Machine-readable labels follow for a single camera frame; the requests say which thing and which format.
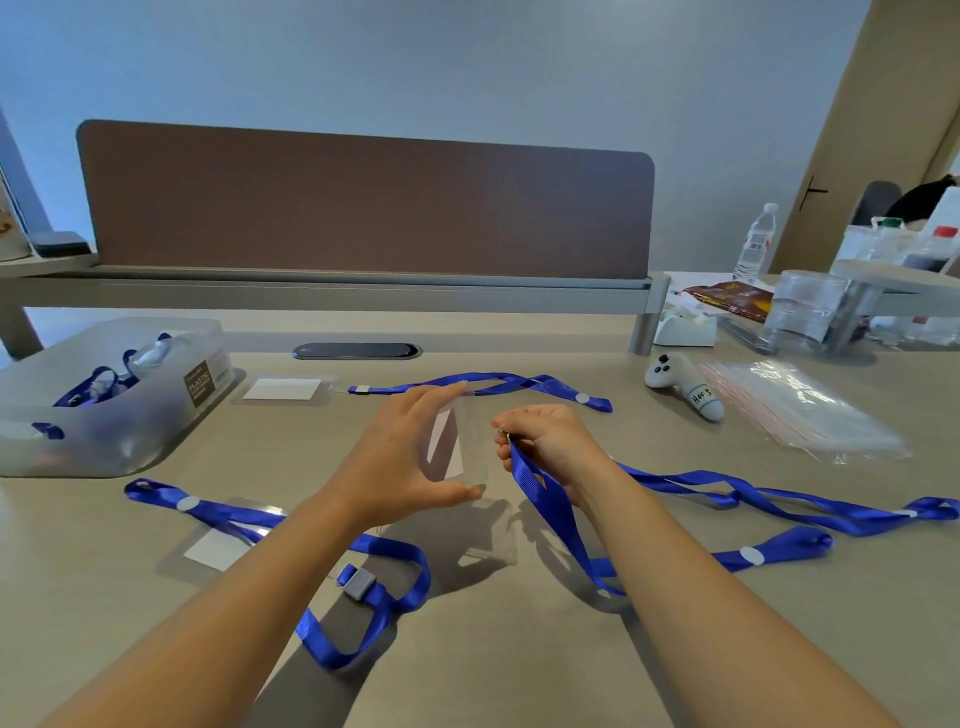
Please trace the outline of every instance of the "brown partition panel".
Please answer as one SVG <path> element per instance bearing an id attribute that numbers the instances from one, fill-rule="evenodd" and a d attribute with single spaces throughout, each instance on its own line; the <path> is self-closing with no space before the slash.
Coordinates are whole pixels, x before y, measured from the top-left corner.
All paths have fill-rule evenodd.
<path id="1" fill-rule="evenodd" d="M 92 120 L 106 265 L 642 279 L 645 154 Z"/>

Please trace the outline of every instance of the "gray plastic buckle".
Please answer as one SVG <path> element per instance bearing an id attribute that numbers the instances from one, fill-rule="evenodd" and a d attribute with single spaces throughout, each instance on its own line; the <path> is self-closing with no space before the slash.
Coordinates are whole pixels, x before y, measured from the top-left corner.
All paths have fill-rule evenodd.
<path id="1" fill-rule="evenodd" d="M 344 594 L 354 601 L 363 601 L 370 587 L 376 583 L 376 577 L 366 569 L 357 569 L 344 584 Z"/>

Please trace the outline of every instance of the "person's left hand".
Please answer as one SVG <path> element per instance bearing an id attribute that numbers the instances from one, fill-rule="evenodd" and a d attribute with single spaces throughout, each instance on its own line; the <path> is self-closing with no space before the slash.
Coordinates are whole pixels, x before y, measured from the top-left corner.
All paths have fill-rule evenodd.
<path id="1" fill-rule="evenodd" d="M 480 498 L 477 488 L 463 483 L 427 480 L 417 455 L 437 413 L 466 389 L 459 382 L 391 395 L 318 496 L 346 507 L 360 530 Z"/>

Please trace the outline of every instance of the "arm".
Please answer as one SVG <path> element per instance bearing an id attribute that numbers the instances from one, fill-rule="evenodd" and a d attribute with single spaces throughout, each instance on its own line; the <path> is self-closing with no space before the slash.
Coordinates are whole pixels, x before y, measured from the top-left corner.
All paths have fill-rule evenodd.
<path id="1" fill-rule="evenodd" d="M 518 438 L 587 514 L 666 669 L 704 726 L 898 725 L 621 471 L 567 407 L 525 407 L 492 424 Z M 498 432 L 495 440 L 509 470 L 507 438 Z"/>
<path id="2" fill-rule="evenodd" d="M 480 497 L 431 483 L 417 445 L 437 412 L 466 388 L 420 387 L 390 397 L 327 484 L 42 728 L 211 728 L 237 725 L 303 610 L 363 531 Z"/>

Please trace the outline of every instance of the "door handle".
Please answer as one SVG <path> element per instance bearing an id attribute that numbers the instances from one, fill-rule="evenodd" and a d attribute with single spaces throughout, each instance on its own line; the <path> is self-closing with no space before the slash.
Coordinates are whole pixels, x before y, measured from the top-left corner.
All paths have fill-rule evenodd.
<path id="1" fill-rule="evenodd" d="M 826 195 L 828 192 L 829 192 L 828 189 L 820 189 L 818 187 L 814 187 L 813 176 L 811 175 L 810 182 L 806 184 L 806 192 L 804 193 L 804 198 L 800 200 L 800 206 L 797 208 L 797 211 L 800 212 L 802 209 L 804 209 L 804 205 L 806 204 L 806 198 L 809 197 L 811 194 Z"/>

